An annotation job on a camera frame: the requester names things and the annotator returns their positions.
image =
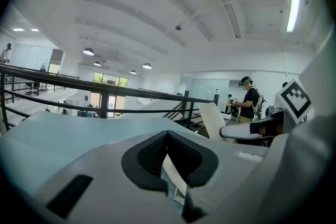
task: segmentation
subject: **window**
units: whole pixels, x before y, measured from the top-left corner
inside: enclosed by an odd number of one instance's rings
[[[127,88],[128,86],[127,78],[122,78],[122,77],[99,73],[99,72],[93,73],[92,82],[109,84],[109,85],[119,86],[119,87],[124,87],[124,88]],[[90,104],[94,108],[100,107],[101,94],[92,92],[90,95]],[[124,109],[125,108],[125,96],[110,95],[108,108],[109,109]],[[108,112],[107,117],[108,118],[118,118],[121,115],[122,113]]]

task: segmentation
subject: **man wearing cap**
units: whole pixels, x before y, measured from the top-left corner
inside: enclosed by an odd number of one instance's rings
[[[256,106],[259,100],[259,93],[252,85],[253,81],[249,77],[243,77],[239,82],[246,92],[243,102],[235,102],[234,105],[241,107],[238,123],[248,123],[253,121],[254,111],[253,105]]]
[[[10,62],[8,51],[12,49],[12,44],[8,43],[6,49],[2,50],[0,55],[0,63],[6,64]]]

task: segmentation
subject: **black t-shirt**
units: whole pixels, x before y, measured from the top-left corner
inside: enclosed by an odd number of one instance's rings
[[[256,106],[259,99],[259,93],[255,88],[250,88],[244,98],[244,102],[246,101],[253,101],[253,105]],[[241,108],[240,109],[240,116],[253,119],[254,118],[254,112],[252,105],[249,108]]]

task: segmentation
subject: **person in background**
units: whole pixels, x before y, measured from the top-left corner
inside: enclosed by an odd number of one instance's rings
[[[9,52],[12,49],[12,44],[8,43],[6,48],[2,50],[0,55],[0,63],[6,64],[10,62]]]
[[[253,105],[256,106],[259,100],[259,93],[252,85],[252,79],[243,77],[239,85],[243,87],[246,92],[243,102],[235,102],[235,106],[239,106],[240,114],[238,123],[248,123],[254,119]]]
[[[230,100],[232,99],[232,94],[229,94],[227,96],[227,100],[225,101],[225,113],[227,113],[229,107],[230,107]]]

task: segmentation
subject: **man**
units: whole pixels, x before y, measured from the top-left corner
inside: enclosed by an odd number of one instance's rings
[[[1,55],[0,55],[0,63],[9,63],[10,62],[10,59],[9,59],[9,50],[12,49],[12,44],[8,43],[7,46],[6,46],[6,49],[4,49],[2,52],[1,52]]]
[[[229,107],[230,107],[230,100],[231,100],[232,94],[229,94],[227,96],[227,100],[225,101],[225,113],[227,113]]]
[[[259,100],[258,91],[253,88],[252,79],[249,77],[243,77],[239,82],[239,85],[246,90],[246,95],[243,102],[236,102],[234,105],[241,107],[238,123],[248,123],[253,121],[254,111],[253,105],[256,106]]]

